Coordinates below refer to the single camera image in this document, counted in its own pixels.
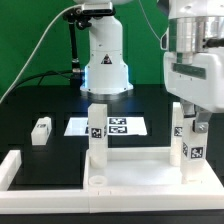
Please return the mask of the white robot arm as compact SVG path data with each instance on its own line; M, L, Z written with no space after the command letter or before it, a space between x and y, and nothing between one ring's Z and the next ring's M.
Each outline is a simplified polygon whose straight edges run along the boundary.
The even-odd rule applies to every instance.
M78 26L89 28L90 61L81 90L93 95L130 90L123 61L123 29L114 6L131 0L74 0ZM201 109L195 130L207 130L207 113L224 113L224 0L157 0L169 25L161 47L168 92Z

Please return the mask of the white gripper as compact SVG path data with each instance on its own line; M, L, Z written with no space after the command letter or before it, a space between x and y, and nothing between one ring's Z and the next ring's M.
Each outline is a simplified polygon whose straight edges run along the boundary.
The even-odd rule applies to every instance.
M194 104L205 109L196 112L195 133L207 133L212 113L224 113L223 51L197 53L190 65L178 63L174 53L166 52L164 82L168 92L184 99L180 103L185 118L195 116Z

